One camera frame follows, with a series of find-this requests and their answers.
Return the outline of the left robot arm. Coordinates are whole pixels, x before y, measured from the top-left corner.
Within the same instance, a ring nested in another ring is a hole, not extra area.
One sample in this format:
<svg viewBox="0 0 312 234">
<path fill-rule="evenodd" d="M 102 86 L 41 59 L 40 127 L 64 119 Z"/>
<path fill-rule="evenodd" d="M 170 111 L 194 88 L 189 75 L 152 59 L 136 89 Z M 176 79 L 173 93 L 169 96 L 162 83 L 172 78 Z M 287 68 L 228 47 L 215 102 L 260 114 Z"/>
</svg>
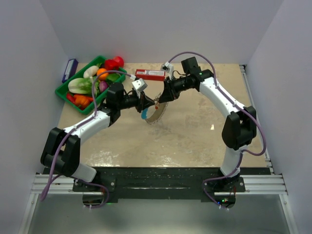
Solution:
<svg viewBox="0 0 312 234">
<path fill-rule="evenodd" d="M 108 89 L 105 102 L 95 112 L 79 123 L 50 131 L 40 159 L 42 165 L 67 177 L 84 181 L 89 191 L 101 186 L 95 168 L 80 162 L 80 147 L 99 131 L 113 125 L 120 117 L 121 110 L 136 108 L 138 112 L 154 105 L 154 100 L 145 95 L 147 84 L 143 79 L 132 82 L 130 94 L 124 92 L 122 83 L 113 83 Z"/>
</svg>

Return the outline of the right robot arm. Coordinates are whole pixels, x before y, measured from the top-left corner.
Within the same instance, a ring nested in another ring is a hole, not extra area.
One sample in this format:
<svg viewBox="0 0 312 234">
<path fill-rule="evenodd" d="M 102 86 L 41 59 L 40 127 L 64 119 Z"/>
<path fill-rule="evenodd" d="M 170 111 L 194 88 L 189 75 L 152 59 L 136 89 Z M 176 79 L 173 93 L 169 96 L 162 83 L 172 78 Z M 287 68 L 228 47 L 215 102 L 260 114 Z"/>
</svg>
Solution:
<svg viewBox="0 0 312 234">
<path fill-rule="evenodd" d="M 225 117 L 222 139 L 226 145 L 221 177 L 217 179 L 220 190 L 227 192 L 234 186 L 232 177 L 239 174 L 242 153 L 256 137 L 256 110 L 234 102 L 233 97 L 221 86 L 209 69 L 202 70 L 195 57 L 181 62 L 185 75 L 175 78 L 174 66 L 166 62 L 161 70 L 168 73 L 164 80 L 164 90 L 158 102 L 170 102 L 179 98 L 182 91 L 196 89 L 207 97 Z"/>
</svg>

